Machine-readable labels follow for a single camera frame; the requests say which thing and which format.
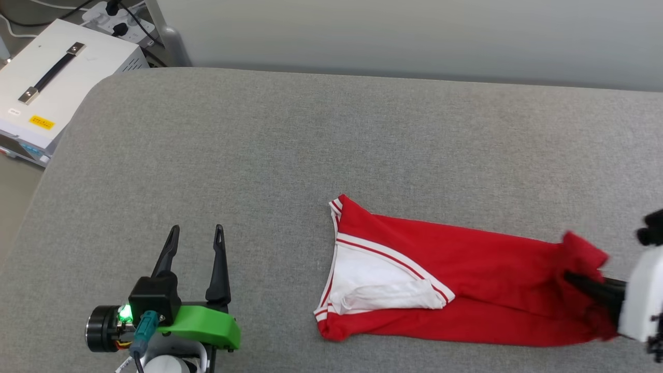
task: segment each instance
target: yellow warning label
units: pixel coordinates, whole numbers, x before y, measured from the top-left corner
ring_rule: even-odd
[[[33,115],[32,118],[30,118],[30,123],[36,124],[41,128],[46,128],[46,129],[51,129],[55,125],[55,123],[51,122],[50,120],[46,120],[42,117],[38,117],[36,115]]]

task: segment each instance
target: gray table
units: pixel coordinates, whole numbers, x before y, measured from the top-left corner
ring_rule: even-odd
[[[326,202],[609,252],[663,207],[663,94],[212,69],[120,74],[92,90],[0,274],[0,371],[110,372],[90,311],[150,273],[170,227],[183,300],[203,299],[225,226],[243,349],[222,372],[654,372],[619,338],[526,348],[353,336],[312,311],[332,260]]]

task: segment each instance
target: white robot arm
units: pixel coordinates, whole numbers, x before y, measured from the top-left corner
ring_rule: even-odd
[[[606,306],[620,335],[646,343],[654,361],[663,362],[663,210],[644,218],[637,232],[644,246],[657,246],[640,257],[629,282],[606,278],[596,283],[566,273],[565,279]]]

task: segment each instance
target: teal cable connector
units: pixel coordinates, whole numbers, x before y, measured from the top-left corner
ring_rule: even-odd
[[[150,338],[156,332],[156,328],[159,326],[159,315],[154,311],[146,311],[141,317],[141,321],[136,328],[135,333],[133,334],[133,342],[129,347],[129,354],[135,356],[138,352],[139,357],[143,357],[147,351],[147,344],[150,342]]]

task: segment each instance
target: white power supply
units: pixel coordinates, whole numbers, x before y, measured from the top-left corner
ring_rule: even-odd
[[[45,167],[92,87],[148,67],[138,45],[55,20],[0,70],[0,152]]]

